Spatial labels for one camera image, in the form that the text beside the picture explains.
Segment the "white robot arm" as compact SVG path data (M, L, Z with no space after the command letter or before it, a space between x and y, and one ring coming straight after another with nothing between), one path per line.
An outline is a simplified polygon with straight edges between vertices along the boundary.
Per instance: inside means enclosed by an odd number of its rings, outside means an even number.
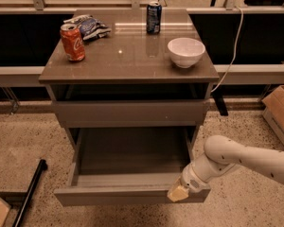
M168 198L182 201L209 187L209 182L234 170L249 168L284 185L284 151L244 146L230 138L213 135L204 143L204 153L191 161L169 189Z

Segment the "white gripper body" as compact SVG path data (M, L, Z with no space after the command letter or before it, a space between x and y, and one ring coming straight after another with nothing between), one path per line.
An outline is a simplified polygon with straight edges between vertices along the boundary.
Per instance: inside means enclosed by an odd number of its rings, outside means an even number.
M180 177L183 187L187 188L191 193L199 193L209 187L209 184L201 180L195 173L192 165L187 165Z

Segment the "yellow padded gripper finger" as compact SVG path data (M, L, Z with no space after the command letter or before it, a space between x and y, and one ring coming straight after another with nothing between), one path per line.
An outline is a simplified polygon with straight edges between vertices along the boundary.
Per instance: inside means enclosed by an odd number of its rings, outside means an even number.
M183 186L178 178L168 191L168 198L173 201L182 201L188 198L188 188Z

